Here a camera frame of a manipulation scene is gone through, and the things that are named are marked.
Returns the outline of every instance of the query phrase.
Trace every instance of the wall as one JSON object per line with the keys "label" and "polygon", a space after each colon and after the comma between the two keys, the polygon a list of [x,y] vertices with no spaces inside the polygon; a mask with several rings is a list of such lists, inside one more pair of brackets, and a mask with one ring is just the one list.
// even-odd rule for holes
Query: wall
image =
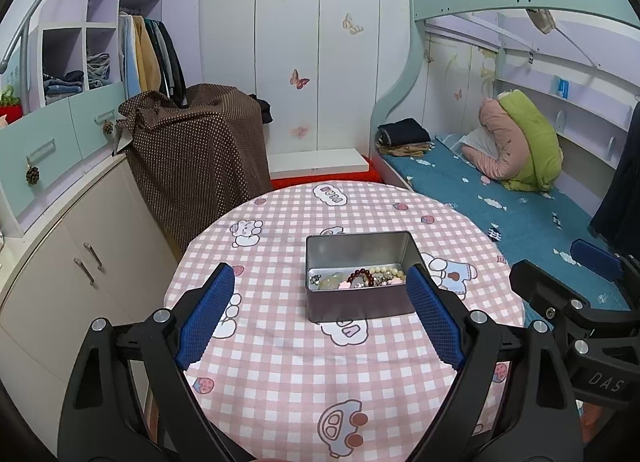
{"label": "wall", "polygon": [[[367,153],[373,105],[405,64],[408,20],[408,0],[200,0],[204,81],[271,104],[269,153]],[[391,120],[413,117],[432,134],[475,128],[495,56],[437,36],[425,45],[420,78]]]}

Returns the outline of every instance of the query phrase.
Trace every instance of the potted plant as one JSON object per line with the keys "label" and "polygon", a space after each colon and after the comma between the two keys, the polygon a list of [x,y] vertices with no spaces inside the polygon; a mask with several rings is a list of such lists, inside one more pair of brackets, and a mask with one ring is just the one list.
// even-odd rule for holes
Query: potted plant
{"label": "potted plant", "polygon": [[16,119],[22,117],[22,107],[20,106],[20,98],[14,97],[14,87],[7,85],[0,97],[0,117],[6,116],[4,119],[9,123],[13,123]]}

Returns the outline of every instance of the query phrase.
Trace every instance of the white step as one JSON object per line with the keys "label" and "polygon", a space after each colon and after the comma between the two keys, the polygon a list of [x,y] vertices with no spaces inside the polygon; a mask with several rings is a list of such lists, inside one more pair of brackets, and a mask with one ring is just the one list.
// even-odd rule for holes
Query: white step
{"label": "white step", "polygon": [[369,170],[369,163],[354,148],[274,153],[268,156],[268,160],[271,179]]}

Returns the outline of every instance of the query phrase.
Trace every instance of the brown polka dot cloth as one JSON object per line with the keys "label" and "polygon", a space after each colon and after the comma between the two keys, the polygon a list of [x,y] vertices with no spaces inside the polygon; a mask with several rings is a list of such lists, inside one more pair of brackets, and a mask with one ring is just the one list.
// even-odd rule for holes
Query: brown polka dot cloth
{"label": "brown polka dot cloth", "polygon": [[187,89],[187,108],[157,91],[124,102],[117,125],[142,197],[182,251],[212,222],[271,191],[260,105],[234,87]]}

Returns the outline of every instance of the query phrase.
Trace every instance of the pine cone ornament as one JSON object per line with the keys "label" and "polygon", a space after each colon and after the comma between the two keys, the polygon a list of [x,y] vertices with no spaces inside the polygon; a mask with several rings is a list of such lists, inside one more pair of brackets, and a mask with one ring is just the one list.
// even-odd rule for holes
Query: pine cone ornament
{"label": "pine cone ornament", "polygon": [[40,180],[40,171],[39,169],[37,169],[35,166],[31,166],[31,168],[29,168],[27,170],[27,182],[29,183],[29,185],[33,186],[38,184],[38,181]]}

